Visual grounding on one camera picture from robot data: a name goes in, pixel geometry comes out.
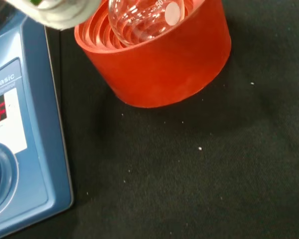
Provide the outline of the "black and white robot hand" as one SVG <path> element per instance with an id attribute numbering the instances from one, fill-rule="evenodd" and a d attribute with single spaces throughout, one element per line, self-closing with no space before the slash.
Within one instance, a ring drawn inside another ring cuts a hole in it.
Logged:
<path id="1" fill-rule="evenodd" d="M 7 0 L 8 4 L 47 27 L 65 30 L 91 17 L 101 0 Z"/>

